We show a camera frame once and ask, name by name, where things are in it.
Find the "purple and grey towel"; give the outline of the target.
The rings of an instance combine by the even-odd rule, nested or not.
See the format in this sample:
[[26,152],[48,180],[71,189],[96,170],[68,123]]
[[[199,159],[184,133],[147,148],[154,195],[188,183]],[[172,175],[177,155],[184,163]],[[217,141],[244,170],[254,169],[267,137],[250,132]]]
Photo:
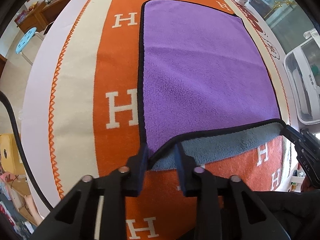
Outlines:
[[174,169],[177,144],[208,164],[280,135],[276,92],[240,17],[197,3],[149,0],[140,19],[138,120],[149,169]]

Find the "white countertop appliance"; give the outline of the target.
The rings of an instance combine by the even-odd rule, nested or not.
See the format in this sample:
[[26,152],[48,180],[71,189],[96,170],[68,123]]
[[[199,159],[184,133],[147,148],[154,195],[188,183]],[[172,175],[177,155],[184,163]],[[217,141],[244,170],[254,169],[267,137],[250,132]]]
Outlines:
[[304,33],[305,42],[286,54],[283,65],[293,92],[298,120],[305,125],[319,123],[319,33]]

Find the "orange H-pattern table runner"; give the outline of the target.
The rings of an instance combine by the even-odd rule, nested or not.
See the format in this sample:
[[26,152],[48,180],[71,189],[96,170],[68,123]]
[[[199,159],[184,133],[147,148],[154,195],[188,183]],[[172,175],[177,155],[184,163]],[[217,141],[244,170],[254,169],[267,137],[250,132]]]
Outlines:
[[[147,0],[88,0],[61,50],[49,107],[49,146],[62,198],[84,174],[108,175],[138,151],[138,31]],[[231,0],[182,0],[240,16],[262,47],[265,22]],[[271,55],[268,55],[268,67]],[[281,183],[283,139],[277,137],[237,157],[205,168],[244,178],[258,191]],[[184,198],[174,170],[147,171],[138,198],[127,198],[127,239],[175,239],[195,224],[196,200]]]

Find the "yellow plastic stool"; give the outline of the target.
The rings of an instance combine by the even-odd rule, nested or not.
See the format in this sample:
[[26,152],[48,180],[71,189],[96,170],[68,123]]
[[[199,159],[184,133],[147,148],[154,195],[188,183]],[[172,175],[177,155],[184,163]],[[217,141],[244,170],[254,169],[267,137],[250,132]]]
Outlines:
[[1,166],[6,172],[14,175],[24,175],[25,169],[18,152],[13,134],[1,134]]

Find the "blue round plastic stool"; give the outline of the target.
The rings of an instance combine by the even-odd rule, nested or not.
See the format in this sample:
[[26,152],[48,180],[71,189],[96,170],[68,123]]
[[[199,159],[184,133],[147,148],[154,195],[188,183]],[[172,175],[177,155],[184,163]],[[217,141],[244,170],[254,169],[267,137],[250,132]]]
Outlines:
[[38,37],[41,41],[44,40],[44,35],[39,33],[36,27],[32,27],[23,35],[15,49],[15,53],[20,54],[31,66],[33,62],[24,54],[23,50],[34,36]]

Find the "wooden TV cabinet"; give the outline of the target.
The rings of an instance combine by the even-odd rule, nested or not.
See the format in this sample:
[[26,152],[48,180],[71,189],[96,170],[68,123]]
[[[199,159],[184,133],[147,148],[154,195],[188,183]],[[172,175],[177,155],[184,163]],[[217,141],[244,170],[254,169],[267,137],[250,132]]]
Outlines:
[[59,14],[71,0],[52,0],[36,2],[31,11],[23,11],[14,19],[16,25],[23,33],[36,27],[38,32],[46,29],[47,25],[54,22]]

